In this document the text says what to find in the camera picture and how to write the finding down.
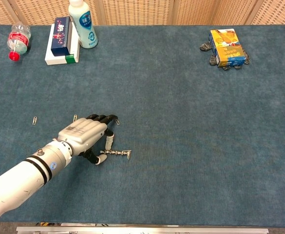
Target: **bottle label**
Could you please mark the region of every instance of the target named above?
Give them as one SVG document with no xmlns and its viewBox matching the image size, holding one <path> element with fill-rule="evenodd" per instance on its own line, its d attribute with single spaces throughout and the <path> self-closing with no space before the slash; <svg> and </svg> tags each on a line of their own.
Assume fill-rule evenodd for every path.
<svg viewBox="0 0 285 234">
<path fill-rule="evenodd" d="M 8 40 L 10 39 L 17 39 L 22 41 L 26 46 L 29 46 L 29 40 L 28 38 L 26 38 L 25 35 L 21 34 L 21 33 L 10 33 Z"/>
<path fill-rule="evenodd" d="M 79 23 L 82 25 L 84 28 L 90 29 L 92 26 L 92 18 L 90 16 L 90 11 L 84 13 L 80 18 L 79 18 Z"/>
</svg>

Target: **robotic hand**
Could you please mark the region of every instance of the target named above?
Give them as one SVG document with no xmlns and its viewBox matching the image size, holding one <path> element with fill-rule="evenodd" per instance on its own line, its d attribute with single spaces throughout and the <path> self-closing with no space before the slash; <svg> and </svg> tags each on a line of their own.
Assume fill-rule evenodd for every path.
<svg viewBox="0 0 285 234">
<path fill-rule="evenodd" d="M 19 207 L 32 194 L 56 176 L 73 156 L 83 156 L 93 164 L 102 163 L 107 156 L 95 156 L 92 146 L 107 136 L 106 150 L 111 149 L 114 134 L 108 124 L 115 115 L 90 115 L 80 118 L 61 130 L 58 138 L 0 176 L 0 216 Z"/>
</svg>

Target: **black stripe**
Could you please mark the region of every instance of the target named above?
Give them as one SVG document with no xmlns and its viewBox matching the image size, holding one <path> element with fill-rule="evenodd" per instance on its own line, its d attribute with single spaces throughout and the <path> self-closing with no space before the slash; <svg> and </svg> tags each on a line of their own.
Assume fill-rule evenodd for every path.
<svg viewBox="0 0 285 234">
<path fill-rule="evenodd" d="M 29 157 L 35 158 L 36 160 L 40 161 L 41 164 L 44 165 L 44 167 L 45 167 L 46 170 L 48 171 L 49 180 L 51 180 L 51 178 L 53 177 L 53 174 L 52 174 L 50 168 L 48 167 L 47 163 L 46 163 L 43 159 L 41 159 L 40 157 L 38 157 L 38 156 L 36 156 L 36 155 L 31 155 L 31 156 L 29 156 Z"/>
<path fill-rule="evenodd" d="M 47 176 L 46 176 L 45 172 L 43 171 L 43 169 L 42 169 L 37 163 L 35 163 L 35 162 L 32 161 L 32 160 L 25 159 L 24 161 L 25 161 L 25 162 L 32 163 L 32 164 L 39 170 L 39 172 L 41 173 L 41 175 L 42 175 L 43 178 L 44 178 L 44 185 L 45 185 L 45 184 L 47 183 Z"/>
</svg>

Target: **toy turtle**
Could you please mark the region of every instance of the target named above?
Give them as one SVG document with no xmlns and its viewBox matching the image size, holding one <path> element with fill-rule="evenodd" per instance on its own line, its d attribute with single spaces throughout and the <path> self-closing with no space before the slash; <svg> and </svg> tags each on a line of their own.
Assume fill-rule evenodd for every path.
<svg viewBox="0 0 285 234">
<path fill-rule="evenodd" d="M 201 46 L 200 46 L 200 50 L 201 51 L 208 51 L 208 50 L 211 50 L 211 44 L 210 44 L 210 42 L 208 41 L 208 42 L 205 42 L 204 44 L 202 44 Z M 246 51 L 243 49 L 243 52 L 244 52 L 244 55 L 245 55 L 245 57 L 246 57 L 246 60 L 244 61 L 244 64 L 245 65 L 249 65 L 249 55 L 248 55 L 248 53 L 246 53 Z M 215 55 L 211 55 L 210 56 L 210 58 L 209 58 L 209 64 L 211 65 L 211 66 L 215 66 L 215 65 L 217 65 L 217 61 L 216 61 L 216 56 Z M 235 65 L 235 66 L 233 66 L 235 69 L 240 69 L 241 68 L 241 65 Z M 230 66 L 225 66 L 225 67 L 222 67 L 222 69 L 224 69 L 224 70 L 229 70 L 230 69 Z"/>
</svg>

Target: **red bottle cap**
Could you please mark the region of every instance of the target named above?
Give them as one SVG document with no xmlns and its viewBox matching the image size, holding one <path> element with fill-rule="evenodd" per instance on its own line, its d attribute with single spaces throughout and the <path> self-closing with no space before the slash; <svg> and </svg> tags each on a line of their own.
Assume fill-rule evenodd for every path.
<svg viewBox="0 0 285 234">
<path fill-rule="evenodd" d="M 17 53 L 17 52 L 13 52 L 11 51 L 9 53 L 9 58 L 12 60 L 12 61 L 18 61 L 20 59 L 20 55 Z"/>
</svg>

